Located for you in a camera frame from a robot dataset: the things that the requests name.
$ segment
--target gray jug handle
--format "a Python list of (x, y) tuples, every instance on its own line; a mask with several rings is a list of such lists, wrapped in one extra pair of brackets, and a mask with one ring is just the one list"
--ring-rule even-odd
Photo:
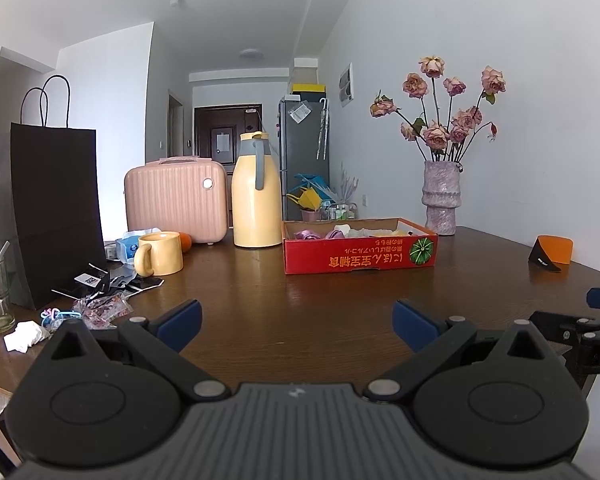
[(256, 148), (256, 190), (264, 189), (264, 140), (253, 139)]

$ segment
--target brown door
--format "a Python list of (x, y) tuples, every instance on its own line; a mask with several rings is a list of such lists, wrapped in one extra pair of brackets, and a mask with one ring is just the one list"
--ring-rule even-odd
[(240, 135), (262, 129), (262, 105), (196, 108), (194, 130), (198, 156), (220, 162), (227, 172), (229, 225), (231, 211), (231, 177), (240, 155)]

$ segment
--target vase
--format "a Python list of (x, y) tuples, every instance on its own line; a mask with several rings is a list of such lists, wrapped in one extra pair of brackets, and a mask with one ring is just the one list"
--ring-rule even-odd
[(456, 234), (460, 199), (460, 168), (450, 160), (426, 160), (422, 203), (427, 206), (427, 229), (442, 236)]

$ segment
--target yellow mug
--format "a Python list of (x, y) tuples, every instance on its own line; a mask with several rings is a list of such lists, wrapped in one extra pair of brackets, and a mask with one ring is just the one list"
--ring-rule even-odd
[(161, 231), (140, 237), (134, 257), (140, 276), (166, 276), (182, 270), (182, 266), (180, 233)]

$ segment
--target doorway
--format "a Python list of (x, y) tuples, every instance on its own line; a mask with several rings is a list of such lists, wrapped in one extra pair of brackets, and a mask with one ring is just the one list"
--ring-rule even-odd
[(224, 166), (229, 225), (234, 224), (231, 180), (240, 155), (240, 135), (262, 130), (262, 104), (196, 108), (193, 112), (196, 155)]
[(167, 156), (184, 155), (184, 107), (169, 94), (167, 118)]

